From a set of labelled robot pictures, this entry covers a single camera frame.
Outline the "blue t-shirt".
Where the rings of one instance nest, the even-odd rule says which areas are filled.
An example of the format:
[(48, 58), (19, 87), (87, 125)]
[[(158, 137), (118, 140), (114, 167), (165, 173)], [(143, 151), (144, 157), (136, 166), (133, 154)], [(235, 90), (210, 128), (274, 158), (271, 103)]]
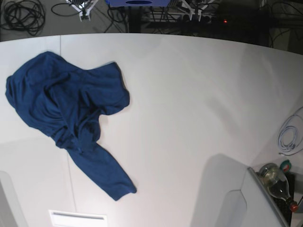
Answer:
[(5, 95), (29, 127), (66, 150), (75, 165), (112, 199), (136, 193), (128, 174), (98, 145), (99, 117), (116, 114), (130, 104), (115, 62), (84, 70), (44, 52), (7, 78)]

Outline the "black power strip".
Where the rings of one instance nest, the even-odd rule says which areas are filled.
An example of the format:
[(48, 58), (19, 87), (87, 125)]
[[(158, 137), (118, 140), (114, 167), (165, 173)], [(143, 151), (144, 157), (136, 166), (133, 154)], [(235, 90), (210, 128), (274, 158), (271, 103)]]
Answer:
[(236, 17), (234, 15), (222, 14), (185, 14), (182, 19), (182, 24), (192, 25), (212, 25), (212, 26), (226, 26), (231, 25)]

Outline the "black tray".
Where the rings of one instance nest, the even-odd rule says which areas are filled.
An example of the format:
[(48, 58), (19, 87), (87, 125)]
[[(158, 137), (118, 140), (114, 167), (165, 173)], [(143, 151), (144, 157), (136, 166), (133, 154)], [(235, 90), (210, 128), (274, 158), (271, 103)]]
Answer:
[[(290, 195), (292, 197), (294, 197), (295, 174), (294, 173), (287, 173), (286, 174), (286, 178), (287, 178), (287, 180), (289, 182), (289, 192), (290, 192)], [(274, 203), (277, 205), (278, 209), (282, 213), (282, 216), (284, 217), (284, 219), (286, 220), (286, 222), (290, 226), (291, 225), (291, 221), (292, 221), (292, 214), (293, 213), (289, 209), (287, 203), (284, 200), (277, 199), (275, 197), (272, 197), (272, 199), (274, 200)]]

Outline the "blue box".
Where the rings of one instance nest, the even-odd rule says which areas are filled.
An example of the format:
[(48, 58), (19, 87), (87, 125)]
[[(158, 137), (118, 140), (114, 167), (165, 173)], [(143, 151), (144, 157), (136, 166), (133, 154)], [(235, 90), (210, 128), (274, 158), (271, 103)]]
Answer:
[(166, 7), (170, 0), (106, 0), (112, 7), (139, 7), (139, 6), (156, 6)]

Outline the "green tape roll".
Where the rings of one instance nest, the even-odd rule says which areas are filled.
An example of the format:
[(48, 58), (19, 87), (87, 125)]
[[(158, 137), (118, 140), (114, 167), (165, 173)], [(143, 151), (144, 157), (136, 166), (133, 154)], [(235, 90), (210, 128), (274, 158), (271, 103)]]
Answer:
[(292, 164), (291, 164), (291, 162), (287, 159), (287, 160), (285, 160), (285, 161), (283, 161), (283, 162), (281, 163), (281, 165), (280, 165), (279, 168), (283, 171), (283, 173), (288, 173), (288, 172), (291, 170), (291, 168), (292, 168)]

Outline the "clear plastic bottle red cap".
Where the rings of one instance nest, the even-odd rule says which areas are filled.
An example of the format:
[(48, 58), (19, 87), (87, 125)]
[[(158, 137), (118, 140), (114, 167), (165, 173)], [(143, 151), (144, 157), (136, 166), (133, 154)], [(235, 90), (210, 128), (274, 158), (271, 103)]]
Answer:
[(271, 196), (283, 200), (291, 212), (298, 210), (299, 206), (289, 192), (288, 179), (278, 165), (275, 163), (265, 164), (259, 170), (259, 177)]

